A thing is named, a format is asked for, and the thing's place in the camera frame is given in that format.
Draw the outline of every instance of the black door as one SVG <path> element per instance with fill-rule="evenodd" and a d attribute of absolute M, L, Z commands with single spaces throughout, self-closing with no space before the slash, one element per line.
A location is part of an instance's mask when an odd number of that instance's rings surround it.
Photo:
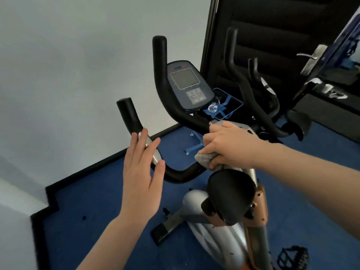
<path fill-rule="evenodd" d="M 331 45 L 360 0 L 212 0 L 201 73 L 213 88 L 241 97 L 223 63 L 227 28 L 238 28 L 235 64 L 247 75 L 249 58 L 289 107 L 308 79 L 301 74 L 319 45 Z"/>

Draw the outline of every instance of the white wall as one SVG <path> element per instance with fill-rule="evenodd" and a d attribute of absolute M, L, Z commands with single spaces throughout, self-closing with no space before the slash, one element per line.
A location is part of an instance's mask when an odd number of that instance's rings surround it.
<path fill-rule="evenodd" d="M 128 146 L 118 99 L 132 97 L 151 135 L 175 123 L 155 91 L 152 37 L 200 68 L 209 4 L 0 0 L 2 270 L 36 268 L 28 216 L 45 186 Z"/>

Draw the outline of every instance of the blue floor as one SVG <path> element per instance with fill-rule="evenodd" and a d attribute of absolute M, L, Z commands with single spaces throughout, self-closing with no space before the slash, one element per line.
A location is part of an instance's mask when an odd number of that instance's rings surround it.
<path fill-rule="evenodd" d="M 295 137 L 285 145 L 302 152 L 360 170 L 360 145 L 313 124 L 303 142 Z M 162 138 L 159 150 L 167 164 L 178 170 L 194 161 L 184 150 L 198 143 L 190 130 L 181 128 Z M 60 210 L 44 220 L 52 270 L 76 269 L 121 207 L 123 159 L 60 190 Z M 182 185 L 165 182 L 160 208 L 176 211 L 189 188 L 204 189 L 209 172 Z M 283 247 L 309 249 L 310 269 L 358 270 L 360 242 L 331 222 L 298 192 L 258 171 L 266 188 L 270 249 L 276 257 Z M 202 249 L 186 224 L 156 247 L 150 231 L 164 221 L 161 210 L 153 217 L 138 241 L 125 269 L 220 269 Z"/>

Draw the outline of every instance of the black baseboard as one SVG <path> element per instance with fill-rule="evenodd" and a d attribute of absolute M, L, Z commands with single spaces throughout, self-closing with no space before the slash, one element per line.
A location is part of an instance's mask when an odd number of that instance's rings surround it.
<path fill-rule="evenodd" d="M 161 132 L 151 136 L 151 139 L 154 140 L 158 137 L 165 136 L 173 131 L 176 131 L 177 129 L 179 129 L 181 127 L 182 127 L 182 125 L 175 124 L 174 126 L 169 127 L 167 129 L 165 129 L 164 131 L 161 131 Z M 50 186 L 47 186 L 45 188 L 49 206 L 30 216 L 31 225 L 32 225 L 32 233 L 34 235 L 34 245 L 35 245 L 35 252 L 36 252 L 37 267 L 39 270 L 50 270 L 51 269 L 50 261 L 49 261 L 49 254 L 47 252 L 45 233 L 44 233 L 44 228 L 43 228 L 43 220 L 59 210 L 59 206 L 58 206 L 58 203 L 57 203 L 56 197 L 55 197 L 56 192 L 65 188 L 66 186 L 69 186 L 72 183 L 88 176 L 89 174 L 107 166 L 108 164 L 124 157 L 125 154 L 126 154 L 126 149 L 124 149 L 114 155 L 111 155 L 108 158 L 105 158 L 104 160 L 101 160 L 98 163 L 95 163 L 95 164 L 91 165 L 90 167 L 87 167 L 79 172 L 76 172 L 73 175 L 70 175 L 69 177 L 66 177 L 66 178 L 64 178 Z"/>

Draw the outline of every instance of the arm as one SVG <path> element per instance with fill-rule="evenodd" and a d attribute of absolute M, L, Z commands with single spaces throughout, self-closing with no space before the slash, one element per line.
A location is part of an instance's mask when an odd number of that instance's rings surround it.
<path fill-rule="evenodd" d="M 360 172 L 281 144 L 268 144 L 256 168 L 303 192 L 347 232 L 360 239 Z"/>
<path fill-rule="evenodd" d="M 147 129 L 140 140 L 131 135 L 124 159 L 124 186 L 121 211 L 106 227 L 77 270 L 121 270 L 124 268 L 147 222 L 159 209 L 165 162 L 159 161 L 153 178 L 150 164 L 160 139 L 146 149 Z"/>

